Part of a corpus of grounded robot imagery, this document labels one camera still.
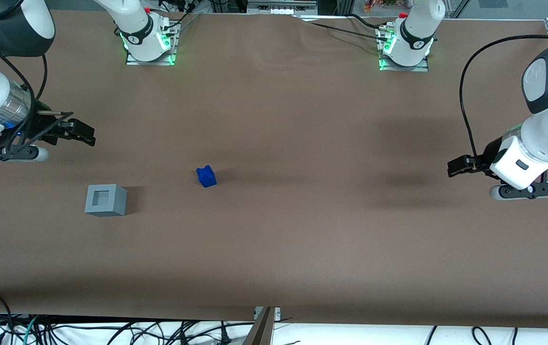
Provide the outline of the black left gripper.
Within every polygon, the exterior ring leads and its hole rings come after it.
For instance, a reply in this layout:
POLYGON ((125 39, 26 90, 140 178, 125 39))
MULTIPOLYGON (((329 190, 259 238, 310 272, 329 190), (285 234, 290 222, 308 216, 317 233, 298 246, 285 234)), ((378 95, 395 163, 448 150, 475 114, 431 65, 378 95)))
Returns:
POLYGON ((480 155, 462 155, 447 162, 447 175, 449 178, 460 174, 482 173, 486 176, 505 183, 504 179, 496 175, 490 168, 495 162, 502 144, 502 137, 493 140, 485 147, 480 155))

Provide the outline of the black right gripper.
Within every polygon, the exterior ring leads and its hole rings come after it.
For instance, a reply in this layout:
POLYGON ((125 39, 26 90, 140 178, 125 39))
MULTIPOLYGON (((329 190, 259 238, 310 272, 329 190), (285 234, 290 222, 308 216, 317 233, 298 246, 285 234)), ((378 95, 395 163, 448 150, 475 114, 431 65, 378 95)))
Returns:
POLYGON ((18 126, 0 133, 1 147, 30 147, 42 141, 55 146, 59 139, 78 140, 88 146, 96 145, 94 128, 74 120, 73 112, 54 112, 42 103, 18 126))

